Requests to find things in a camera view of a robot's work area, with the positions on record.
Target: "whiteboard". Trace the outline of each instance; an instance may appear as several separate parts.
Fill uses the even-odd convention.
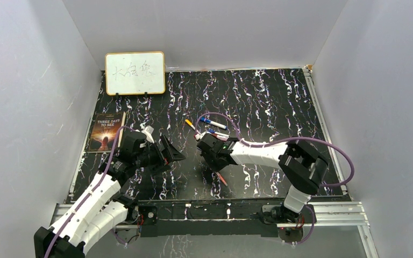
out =
[[[165,92],[163,52],[109,53],[105,56],[108,95]]]

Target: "blue marker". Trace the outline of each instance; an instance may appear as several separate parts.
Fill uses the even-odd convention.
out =
[[[219,136],[223,136],[223,137],[230,137],[228,134],[224,134],[224,133],[215,132],[215,130],[213,130],[213,129],[208,129],[208,132],[210,132],[210,133],[214,133],[214,134],[217,134],[217,135],[219,135]]]
[[[200,121],[205,122],[205,123],[210,124],[210,125],[217,126],[217,127],[222,128],[222,129],[224,129],[224,130],[227,130],[227,126],[222,125],[222,124],[217,123],[217,122],[213,122],[213,121],[211,121],[211,120],[209,120],[209,119],[205,119],[204,117],[200,118]]]

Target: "gray wall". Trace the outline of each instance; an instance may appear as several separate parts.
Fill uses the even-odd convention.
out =
[[[316,227],[309,241],[296,246],[259,235],[171,235],[141,238],[128,249],[116,245],[112,234],[96,243],[87,258],[201,257],[201,258],[365,258],[357,227]]]
[[[350,0],[314,65],[381,257],[413,257],[413,1]]]
[[[64,0],[101,69],[163,51],[169,70],[313,64],[346,0]]]
[[[0,1],[0,257],[34,257],[79,159],[100,72],[61,0]]]

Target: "book title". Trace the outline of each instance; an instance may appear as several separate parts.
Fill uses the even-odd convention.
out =
[[[121,119],[115,119],[115,120],[99,120],[97,121],[102,127],[112,127],[115,126],[115,123],[119,123]]]

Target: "black marble surface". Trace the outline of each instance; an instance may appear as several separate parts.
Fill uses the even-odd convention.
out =
[[[126,111],[126,125],[154,127],[165,134],[187,158],[173,169],[151,175],[138,170],[122,191],[139,199],[211,199],[284,197],[290,186],[282,171],[255,165],[228,166],[221,171],[229,187],[205,165],[196,148],[194,131],[184,122],[206,112],[228,115],[247,140],[270,142],[289,136],[324,139],[302,69],[227,70],[166,73],[162,95],[122,96],[105,93],[103,80],[95,115]],[[210,117],[225,124],[222,117]],[[201,131],[207,125],[201,123]],[[327,148],[315,145],[326,156]],[[75,188],[68,202],[79,198],[106,154],[83,153]],[[333,166],[324,178],[337,183]],[[322,188],[318,195],[342,195],[340,188]]]

